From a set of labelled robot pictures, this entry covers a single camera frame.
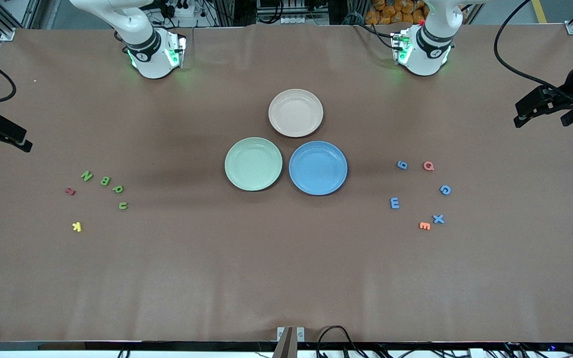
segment green led light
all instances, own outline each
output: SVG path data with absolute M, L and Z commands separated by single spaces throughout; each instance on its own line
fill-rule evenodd
M 165 50 L 165 54 L 168 56 L 169 64 L 171 64 L 172 66 L 178 66 L 179 59 L 178 59 L 178 54 L 176 52 Z
M 136 62 L 134 61 L 134 57 L 132 57 L 132 53 L 127 50 L 127 54 L 129 55 L 130 60 L 132 60 L 132 66 L 136 68 Z
M 412 43 L 409 43 L 408 46 L 399 55 L 400 63 L 403 64 L 407 63 L 411 52 L 412 52 Z

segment brown paper surface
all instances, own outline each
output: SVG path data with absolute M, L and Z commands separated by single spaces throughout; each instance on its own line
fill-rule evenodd
M 277 326 L 314 340 L 341 324 L 360 341 L 573 341 L 573 125 L 514 128 L 536 84 L 496 61 L 496 30 L 462 27 L 421 78 L 359 28 L 196 29 L 189 69 L 162 80 L 110 30 L 19 30 L 0 49 L 18 85 L 0 114 L 34 148 L 0 143 L 0 340 L 270 340 Z M 573 68 L 562 25 L 507 27 L 500 48 L 553 84 Z M 268 121 L 291 88 L 323 104 L 307 138 Z M 250 136 L 285 161 L 261 192 L 223 169 Z M 288 177 L 310 140 L 348 159 L 333 195 Z

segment floor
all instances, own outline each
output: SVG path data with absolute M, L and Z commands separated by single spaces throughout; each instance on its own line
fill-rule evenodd
M 69 0 L 51 0 L 50 8 L 41 20 L 46 29 L 109 29 L 109 25 L 97 16 L 74 7 Z M 532 3 L 523 7 L 511 23 L 563 22 L 573 16 L 573 0 L 533 0 L 539 2 L 543 11 L 536 13 Z M 496 0 L 484 5 L 474 24 L 500 24 L 514 10 L 521 0 Z

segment blue plate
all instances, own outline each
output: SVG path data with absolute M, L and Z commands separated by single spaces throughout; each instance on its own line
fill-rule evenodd
M 348 174 L 346 157 L 325 141 L 310 141 L 293 152 L 288 164 L 293 184 L 311 195 L 327 195 L 338 190 Z

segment brown tablecloth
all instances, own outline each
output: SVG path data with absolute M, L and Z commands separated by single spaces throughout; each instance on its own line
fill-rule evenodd
M 514 128 L 536 84 L 494 59 L 496 30 L 462 27 L 450 63 L 420 78 L 359 28 L 196 29 L 191 69 L 162 80 L 110 30 L 19 30 L 0 49 L 19 88 L 0 114 L 34 148 L 0 143 L 0 340 L 268 340 L 286 325 L 314 340 L 341 324 L 369 341 L 573 341 L 573 125 Z M 500 47 L 555 84 L 573 68 L 562 25 L 508 27 Z M 308 138 L 269 124 L 290 88 L 323 103 Z M 285 159 L 261 192 L 223 170 L 249 136 Z M 333 195 L 289 180 L 310 140 L 348 159 Z

